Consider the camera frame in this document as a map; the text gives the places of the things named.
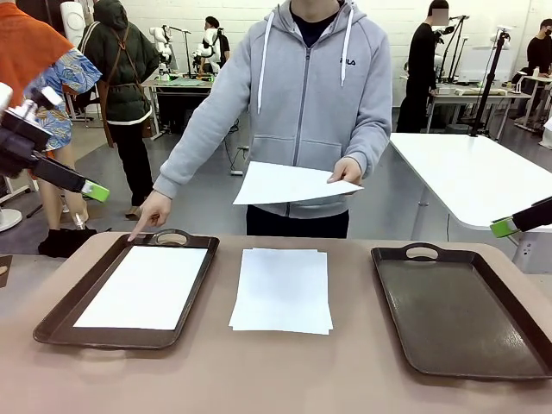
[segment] hoodie cuff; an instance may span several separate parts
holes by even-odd
[[[177,192],[179,192],[179,188],[180,185],[178,183],[168,179],[164,175],[160,175],[154,184],[154,190],[169,197],[170,199],[176,197]]]
[[[345,156],[345,158],[352,158],[353,160],[355,160],[359,165],[359,167],[361,168],[362,177],[366,177],[367,167],[368,167],[368,160],[366,158],[366,155],[364,155],[363,153],[357,152],[357,153],[348,154]]]

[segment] black long sleeve shirt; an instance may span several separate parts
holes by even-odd
[[[552,39],[546,36],[544,39],[533,38],[527,46],[527,60],[529,61],[529,75],[533,74],[536,67],[541,73],[548,73],[552,65]]]
[[[412,37],[408,73],[407,94],[428,93],[436,88],[435,37],[427,23],[422,23]]]

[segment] paper on tray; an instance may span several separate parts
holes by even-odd
[[[327,254],[312,250],[244,250],[234,330],[328,335]]]
[[[235,205],[277,204],[348,194],[362,187],[345,181],[328,184],[331,172],[251,162]]]
[[[131,248],[74,326],[174,330],[206,254],[204,248]]]

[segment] white drawstring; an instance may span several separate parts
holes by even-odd
[[[345,74],[347,72],[347,52],[348,43],[351,39],[351,28],[353,27],[354,9],[351,8],[351,12],[348,14],[347,32],[345,32],[345,43],[343,44],[342,55],[342,87],[345,84]]]
[[[262,49],[262,64],[260,66],[260,81],[259,81],[259,96],[257,97],[257,114],[260,114],[260,106],[262,105],[262,86],[265,83],[265,65],[267,63],[267,48],[268,48],[268,36],[270,35],[270,29],[273,26],[274,12],[268,17],[267,30],[265,31],[265,46]]]

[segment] person's right hand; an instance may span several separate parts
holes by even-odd
[[[141,205],[140,221],[136,224],[132,234],[129,237],[129,242],[133,241],[146,227],[161,227],[166,223],[173,201],[161,194],[153,191],[144,204]]]

